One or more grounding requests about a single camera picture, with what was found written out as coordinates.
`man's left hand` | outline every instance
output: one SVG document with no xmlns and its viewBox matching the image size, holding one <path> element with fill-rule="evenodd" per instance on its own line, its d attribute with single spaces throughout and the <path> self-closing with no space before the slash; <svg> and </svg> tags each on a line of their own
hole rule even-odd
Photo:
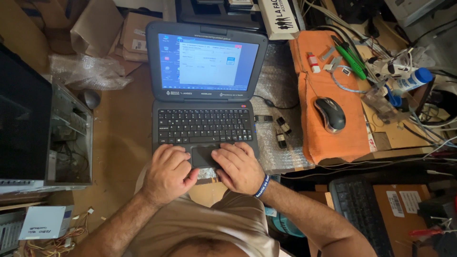
<svg viewBox="0 0 457 257">
<path fill-rule="evenodd" d="M 184 147 L 161 145 L 152 155 L 149 172 L 139 193 L 159 207 L 185 194 L 197 182 L 200 169 L 191 171 L 191 154 Z"/>
</svg>

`laptop screen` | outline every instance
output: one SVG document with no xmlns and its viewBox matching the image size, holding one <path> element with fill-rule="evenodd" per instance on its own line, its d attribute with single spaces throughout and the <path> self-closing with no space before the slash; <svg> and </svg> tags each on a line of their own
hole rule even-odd
<svg viewBox="0 0 457 257">
<path fill-rule="evenodd" d="M 247 91 L 258 44 L 159 34 L 163 89 Z"/>
</svg>

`black mouse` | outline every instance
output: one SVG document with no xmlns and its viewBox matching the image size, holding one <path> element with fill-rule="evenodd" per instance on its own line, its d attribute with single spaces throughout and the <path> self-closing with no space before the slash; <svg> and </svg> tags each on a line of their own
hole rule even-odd
<svg viewBox="0 0 457 257">
<path fill-rule="evenodd" d="M 319 96 L 314 101 L 314 107 L 324 122 L 325 130 L 329 133 L 338 134 L 346 126 L 344 111 L 333 99 Z"/>
</svg>

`wristband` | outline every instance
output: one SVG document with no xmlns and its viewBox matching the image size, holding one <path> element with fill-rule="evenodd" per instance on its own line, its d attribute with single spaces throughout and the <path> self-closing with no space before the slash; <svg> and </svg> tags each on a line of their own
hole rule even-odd
<svg viewBox="0 0 457 257">
<path fill-rule="evenodd" d="M 268 182 L 270 182 L 270 176 L 265 174 L 265 179 L 263 180 L 263 183 L 260 186 L 259 191 L 257 191 L 257 193 L 255 193 L 254 195 L 255 198 L 259 198 L 263 194 L 263 192 L 265 192 L 265 188 L 266 186 L 268 186 Z"/>
</svg>

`netbook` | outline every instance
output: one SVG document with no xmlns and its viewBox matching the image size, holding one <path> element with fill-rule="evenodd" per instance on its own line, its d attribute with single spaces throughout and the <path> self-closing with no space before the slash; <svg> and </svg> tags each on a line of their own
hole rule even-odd
<svg viewBox="0 0 457 257">
<path fill-rule="evenodd" d="M 259 155 L 252 105 L 268 40 L 236 30 L 153 21 L 152 146 L 183 146 L 193 167 L 215 167 L 211 151 L 243 141 Z"/>
</svg>

